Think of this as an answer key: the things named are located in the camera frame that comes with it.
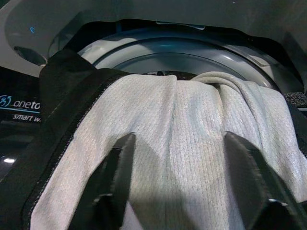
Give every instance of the logo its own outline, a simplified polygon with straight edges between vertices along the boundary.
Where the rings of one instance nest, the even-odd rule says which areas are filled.
[[[0,109],[39,114],[40,103],[28,101],[12,101],[12,96],[0,96]]]
[[[0,106],[7,107],[12,101],[11,96],[2,95],[0,96]]]

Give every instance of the washing machine drum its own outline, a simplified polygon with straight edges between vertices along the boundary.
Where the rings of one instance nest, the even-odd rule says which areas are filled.
[[[137,29],[95,41],[79,54],[96,68],[131,73],[175,74],[188,80],[208,71],[222,71],[260,86],[286,92],[301,83],[275,59],[218,34],[178,29]]]

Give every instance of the washing machine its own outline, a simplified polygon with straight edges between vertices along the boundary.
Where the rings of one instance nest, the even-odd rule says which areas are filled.
[[[39,131],[39,73],[58,51],[97,69],[223,71],[305,93],[306,15],[303,0],[0,1],[0,178]]]

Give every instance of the black fabric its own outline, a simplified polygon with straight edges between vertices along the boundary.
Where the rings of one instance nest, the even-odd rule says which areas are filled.
[[[71,64],[65,67],[63,57],[67,56]],[[113,69],[93,71],[91,66],[84,67],[87,65],[85,60],[86,64],[80,68],[80,62],[82,62],[80,57],[70,55],[67,50],[62,51],[54,56],[46,69],[41,72],[42,84],[43,82],[48,84],[50,80],[43,79],[52,79],[53,73],[58,73],[56,70],[58,68],[62,73],[65,69],[72,73],[80,83],[72,90],[72,86],[76,83],[73,82],[73,77],[69,77],[69,86],[62,88],[64,93],[61,93],[61,89],[57,87],[61,85],[60,82],[53,83],[51,87],[41,84],[46,90],[41,95],[43,103],[51,103],[45,107],[45,123],[39,134],[0,183],[0,229],[29,228],[33,207],[73,138],[80,121],[110,84],[127,75],[125,72]]]
[[[231,132],[224,142],[231,188],[246,229],[305,230],[305,211],[260,150]]]
[[[305,212],[307,213],[307,200],[304,201],[304,202],[301,202],[300,204],[303,207],[303,209],[305,210]]]
[[[130,194],[134,148],[133,133],[117,140],[87,181],[69,230],[119,230]]]
[[[291,114],[295,135],[299,149],[307,157],[307,117],[305,117],[295,106],[290,103],[288,108]]]
[[[88,61],[68,49],[52,56],[39,76],[42,120],[45,121],[65,96],[95,70]]]

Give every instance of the textured fabric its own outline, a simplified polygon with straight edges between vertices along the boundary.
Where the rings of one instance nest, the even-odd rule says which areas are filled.
[[[284,97],[296,108],[307,108],[307,97],[302,92],[290,92]]]
[[[307,199],[307,160],[281,94],[219,72],[192,81],[128,75],[80,123],[31,229],[67,229],[87,179],[130,132],[137,141],[123,229],[244,229],[225,165],[225,131],[256,145],[297,201]]]

